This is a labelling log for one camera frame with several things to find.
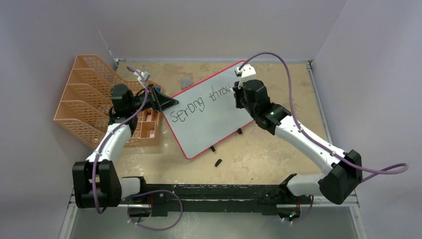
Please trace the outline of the red-framed whiteboard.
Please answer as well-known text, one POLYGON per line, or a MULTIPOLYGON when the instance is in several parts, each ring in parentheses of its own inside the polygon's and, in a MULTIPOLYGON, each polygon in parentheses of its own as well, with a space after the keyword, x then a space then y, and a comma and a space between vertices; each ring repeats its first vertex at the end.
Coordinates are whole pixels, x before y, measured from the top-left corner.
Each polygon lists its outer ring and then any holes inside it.
POLYGON ((236 62, 173 96, 179 103, 165 111, 167 121, 187 159, 193 159, 253 121, 235 106, 231 88, 238 80, 236 62))

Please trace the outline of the black marker cap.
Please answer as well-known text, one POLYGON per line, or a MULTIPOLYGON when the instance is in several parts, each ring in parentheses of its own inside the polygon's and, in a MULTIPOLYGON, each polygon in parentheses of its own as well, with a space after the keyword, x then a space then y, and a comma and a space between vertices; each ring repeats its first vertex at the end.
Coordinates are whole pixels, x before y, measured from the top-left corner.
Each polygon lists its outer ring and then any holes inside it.
POLYGON ((217 162, 214 164, 215 167, 218 167, 220 165, 220 163, 222 162, 221 159, 218 159, 217 162))

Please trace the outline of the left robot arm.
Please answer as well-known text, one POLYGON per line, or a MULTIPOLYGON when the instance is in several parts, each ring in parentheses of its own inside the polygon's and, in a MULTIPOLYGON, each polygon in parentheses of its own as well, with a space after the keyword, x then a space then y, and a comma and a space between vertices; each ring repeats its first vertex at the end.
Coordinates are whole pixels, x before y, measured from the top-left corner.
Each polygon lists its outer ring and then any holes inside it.
POLYGON ((134 95, 125 84, 111 88, 112 107, 105 136, 94 152, 72 167, 74 197, 78 208, 95 208, 101 214, 108 207, 116 207, 130 197, 141 204, 148 199, 146 182, 142 176, 119 179, 114 164, 124 146, 134 135, 137 115, 151 109, 159 113, 179 104, 179 101, 148 85, 134 95))

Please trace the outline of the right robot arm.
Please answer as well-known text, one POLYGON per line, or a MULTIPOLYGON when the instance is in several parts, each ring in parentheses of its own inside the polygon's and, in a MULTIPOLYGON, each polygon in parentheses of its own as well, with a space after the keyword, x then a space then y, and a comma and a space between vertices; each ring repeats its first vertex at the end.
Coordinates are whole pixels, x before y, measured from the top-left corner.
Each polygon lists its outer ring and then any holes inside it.
POLYGON ((362 165, 360 154, 355 150, 346 153, 312 132, 307 134, 288 109, 271 102, 262 81, 235 82, 232 90, 238 109, 245 109, 261 129, 293 145, 321 170, 320 174, 287 177, 279 190, 284 202, 302 195, 322 195, 340 205, 361 183, 362 172, 350 166, 362 165))

